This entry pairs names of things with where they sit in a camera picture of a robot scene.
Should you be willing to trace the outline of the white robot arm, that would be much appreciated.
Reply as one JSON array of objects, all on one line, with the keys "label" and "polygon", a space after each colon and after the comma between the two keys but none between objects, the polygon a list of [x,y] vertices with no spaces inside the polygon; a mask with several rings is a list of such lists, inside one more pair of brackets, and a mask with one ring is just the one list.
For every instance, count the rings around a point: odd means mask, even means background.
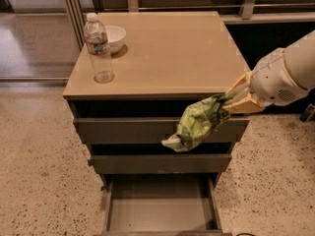
[{"label": "white robot arm", "polygon": [[223,109],[233,114],[262,112],[267,106],[287,106],[315,88],[315,30],[286,48],[261,58],[226,92]]}]

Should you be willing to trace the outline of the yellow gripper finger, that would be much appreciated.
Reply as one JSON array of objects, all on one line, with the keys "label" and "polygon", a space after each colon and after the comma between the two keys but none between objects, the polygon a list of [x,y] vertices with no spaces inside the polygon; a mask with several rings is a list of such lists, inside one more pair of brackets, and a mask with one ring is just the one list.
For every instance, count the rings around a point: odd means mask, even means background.
[{"label": "yellow gripper finger", "polygon": [[243,99],[250,91],[251,72],[245,72],[226,92],[230,97],[227,103],[235,103]]},{"label": "yellow gripper finger", "polygon": [[265,106],[257,94],[248,93],[243,97],[237,96],[227,101],[223,109],[232,114],[250,114],[262,112]]}]

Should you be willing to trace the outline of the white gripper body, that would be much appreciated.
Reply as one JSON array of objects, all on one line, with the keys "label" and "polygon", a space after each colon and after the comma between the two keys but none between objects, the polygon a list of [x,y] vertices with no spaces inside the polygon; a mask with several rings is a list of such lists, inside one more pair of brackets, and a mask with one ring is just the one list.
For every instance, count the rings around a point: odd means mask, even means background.
[{"label": "white gripper body", "polygon": [[277,48],[252,71],[250,89],[267,105],[286,106],[309,92],[309,51],[300,47]]}]

